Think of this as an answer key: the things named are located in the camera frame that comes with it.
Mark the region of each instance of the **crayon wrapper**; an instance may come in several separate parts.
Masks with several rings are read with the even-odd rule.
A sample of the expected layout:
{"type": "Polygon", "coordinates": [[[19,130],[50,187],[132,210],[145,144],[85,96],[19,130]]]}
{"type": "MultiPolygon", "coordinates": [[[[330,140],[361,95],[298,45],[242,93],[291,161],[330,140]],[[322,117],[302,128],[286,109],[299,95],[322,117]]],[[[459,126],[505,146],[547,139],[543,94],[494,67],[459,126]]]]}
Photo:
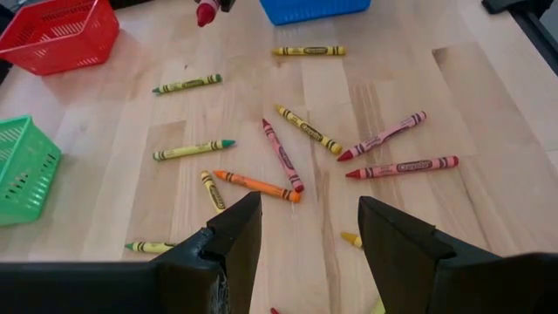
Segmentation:
{"type": "Polygon", "coordinates": [[[277,49],[276,53],[283,56],[332,56],[344,55],[345,48],[342,46],[282,47],[277,49]]]}
{"type": "Polygon", "coordinates": [[[219,191],[217,190],[215,184],[211,184],[208,187],[208,192],[209,195],[211,195],[211,199],[213,200],[213,204],[215,205],[215,209],[217,209],[217,211],[222,211],[227,209],[225,207],[225,202],[221,198],[221,195],[219,194],[219,191]]]}
{"type": "Polygon", "coordinates": [[[204,82],[203,79],[193,79],[193,80],[189,80],[188,82],[178,82],[178,83],[163,85],[161,90],[163,92],[174,92],[174,91],[179,91],[187,88],[202,86],[205,84],[206,82],[204,82]]]}
{"type": "Polygon", "coordinates": [[[296,116],[294,113],[287,114],[287,120],[291,123],[296,124],[297,126],[300,126],[304,122],[303,119],[298,118],[298,116],[296,116]]]}
{"type": "Polygon", "coordinates": [[[179,157],[188,154],[203,153],[209,150],[211,150],[211,147],[208,147],[208,145],[199,145],[194,147],[181,147],[181,148],[167,150],[163,153],[163,156],[165,156],[165,158],[174,158],[174,157],[179,157]]]}
{"type": "MultiPolygon", "coordinates": [[[[416,126],[418,123],[423,121],[426,118],[424,112],[414,113],[411,117],[404,119],[403,121],[399,122],[396,126],[391,126],[384,130],[383,132],[379,133],[378,135],[369,138],[363,141],[360,145],[362,145],[364,152],[368,152],[372,148],[386,142],[389,138],[406,131],[407,129],[416,126]]],[[[361,153],[355,149],[354,151],[351,150],[353,155],[360,155],[361,153]]]]}
{"type": "Polygon", "coordinates": [[[364,169],[363,177],[381,177],[386,175],[404,174],[410,172],[455,167],[453,157],[442,157],[433,160],[418,160],[399,164],[371,167],[364,169]]]}
{"type": "Polygon", "coordinates": [[[235,184],[242,185],[246,188],[252,188],[258,191],[262,191],[263,193],[267,193],[269,195],[277,195],[279,197],[282,196],[282,188],[271,186],[267,183],[256,181],[256,180],[246,180],[245,177],[235,174],[230,180],[235,184]]]}
{"type": "Polygon", "coordinates": [[[136,242],[133,250],[145,253],[165,253],[174,247],[174,243],[157,243],[157,242],[136,242]]]}
{"type": "Polygon", "coordinates": [[[264,128],[264,131],[269,141],[271,142],[271,146],[273,147],[273,150],[276,152],[277,156],[279,157],[279,161],[281,162],[283,167],[285,167],[285,171],[287,171],[287,174],[289,176],[296,174],[296,173],[292,173],[295,172],[295,167],[293,167],[292,163],[290,162],[289,156],[287,155],[287,152],[285,152],[285,149],[281,145],[281,141],[279,141],[279,139],[277,138],[277,135],[273,130],[273,128],[271,126],[266,126],[266,128],[264,128]]]}
{"type": "Polygon", "coordinates": [[[306,132],[312,139],[321,142],[323,140],[323,135],[319,133],[314,127],[309,124],[302,122],[299,127],[306,132]]]}

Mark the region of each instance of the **wooden tabletop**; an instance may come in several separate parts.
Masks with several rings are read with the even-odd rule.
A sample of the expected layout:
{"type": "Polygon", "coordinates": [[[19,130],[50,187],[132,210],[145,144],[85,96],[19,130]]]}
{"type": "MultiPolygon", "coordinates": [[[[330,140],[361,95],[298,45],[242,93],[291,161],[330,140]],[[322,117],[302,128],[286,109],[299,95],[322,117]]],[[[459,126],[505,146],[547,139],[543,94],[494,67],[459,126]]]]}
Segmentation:
{"type": "MultiPolygon", "coordinates": [[[[65,156],[39,221],[0,229],[4,261],[147,260],[138,240],[179,242],[215,215],[200,181],[225,169],[289,187],[262,117],[306,190],[263,196],[253,313],[368,313],[378,292],[357,232],[372,195],[496,254],[558,250],[558,79],[507,14],[478,0],[374,0],[364,13],[274,27],[239,0],[199,29],[196,5],[157,0],[117,12],[104,65],[49,77],[14,68],[0,117],[31,113],[65,156]],[[345,57],[279,58],[282,45],[341,44],[345,57]],[[155,97],[175,80],[224,83],[155,97]],[[279,116],[282,104],[345,148],[418,111],[426,121],[355,160],[279,116]],[[209,140],[236,147],[161,163],[154,151],[209,140]],[[373,181],[365,165],[458,155],[458,168],[373,181]]],[[[228,205],[248,190],[215,178],[228,205]]]]}

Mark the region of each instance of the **blue basket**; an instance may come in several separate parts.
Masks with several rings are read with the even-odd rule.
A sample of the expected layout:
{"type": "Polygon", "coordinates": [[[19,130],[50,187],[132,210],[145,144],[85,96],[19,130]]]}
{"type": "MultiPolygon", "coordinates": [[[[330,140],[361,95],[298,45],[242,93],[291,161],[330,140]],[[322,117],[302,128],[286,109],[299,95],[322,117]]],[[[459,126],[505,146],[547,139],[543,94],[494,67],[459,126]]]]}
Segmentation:
{"type": "Polygon", "coordinates": [[[320,17],[368,9],[371,0],[260,0],[275,25],[302,22],[320,17]]]}

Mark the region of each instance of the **green basket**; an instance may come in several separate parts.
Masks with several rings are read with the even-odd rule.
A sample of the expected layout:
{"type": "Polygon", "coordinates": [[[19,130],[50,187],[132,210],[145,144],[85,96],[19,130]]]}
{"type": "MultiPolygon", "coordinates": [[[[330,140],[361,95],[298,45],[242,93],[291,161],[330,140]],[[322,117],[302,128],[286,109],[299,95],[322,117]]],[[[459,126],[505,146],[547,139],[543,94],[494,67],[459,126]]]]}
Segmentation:
{"type": "Polygon", "coordinates": [[[0,225],[40,216],[61,157],[31,116],[0,122],[0,225]]]}

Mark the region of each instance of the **yellow crayon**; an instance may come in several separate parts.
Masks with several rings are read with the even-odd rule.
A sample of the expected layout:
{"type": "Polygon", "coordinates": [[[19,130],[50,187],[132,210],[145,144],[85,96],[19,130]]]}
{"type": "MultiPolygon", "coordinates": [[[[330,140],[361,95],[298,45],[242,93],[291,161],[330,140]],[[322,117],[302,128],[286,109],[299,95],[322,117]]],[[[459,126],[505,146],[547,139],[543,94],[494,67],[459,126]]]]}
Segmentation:
{"type": "Polygon", "coordinates": [[[372,308],[371,314],[385,314],[384,302],[382,302],[381,298],[378,299],[376,305],[372,308]]]}
{"type": "Polygon", "coordinates": [[[342,232],[341,237],[347,242],[349,242],[350,244],[356,246],[357,248],[363,247],[363,240],[358,235],[351,234],[348,232],[342,232]]]}
{"type": "Polygon", "coordinates": [[[272,49],[271,52],[279,56],[343,56],[345,47],[279,47],[272,49]]]}
{"type": "Polygon", "coordinates": [[[219,194],[219,190],[217,189],[215,182],[213,182],[213,179],[211,178],[211,174],[209,174],[209,172],[207,171],[201,172],[201,182],[203,182],[203,185],[206,186],[206,189],[209,192],[209,198],[213,203],[213,207],[215,207],[215,210],[217,210],[217,213],[220,214],[225,209],[227,209],[225,207],[225,202],[223,201],[221,195],[219,194]]]}
{"type": "Polygon", "coordinates": [[[132,242],[125,245],[134,252],[161,254],[172,249],[176,244],[165,242],[132,242]]]}
{"type": "Polygon", "coordinates": [[[155,152],[153,153],[153,158],[156,161],[162,161],[170,158],[187,156],[191,154],[201,154],[201,153],[211,152],[218,149],[227,148],[233,145],[234,143],[235,142],[233,140],[211,141],[208,143],[199,144],[191,147],[180,147],[180,148],[170,149],[166,151],[155,152]]]}
{"type": "Polygon", "coordinates": [[[220,74],[209,75],[204,78],[196,78],[186,82],[176,82],[171,84],[165,84],[159,87],[156,87],[152,90],[152,92],[156,94],[162,94],[165,92],[175,92],[180,91],[187,88],[193,88],[197,86],[203,86],[208,84],[219,83],[222,81],[222,77],[220,74]]]}
{"type": "Polygon", "coordinates": [[[298,126],[301,130],[306,132],[312,139],[317,140],[329,149],[334,154],[339,154],[343,150],[341,145],[337,144],[334,140],[330,139],[329,137],[321,134],[318,132],[310,123],[300,119],[294,113],[292,113],[289,109],[286,109],[284,106],[276,105],[276,110],[279,114],[281,114],[288,122],[298,126]]]}

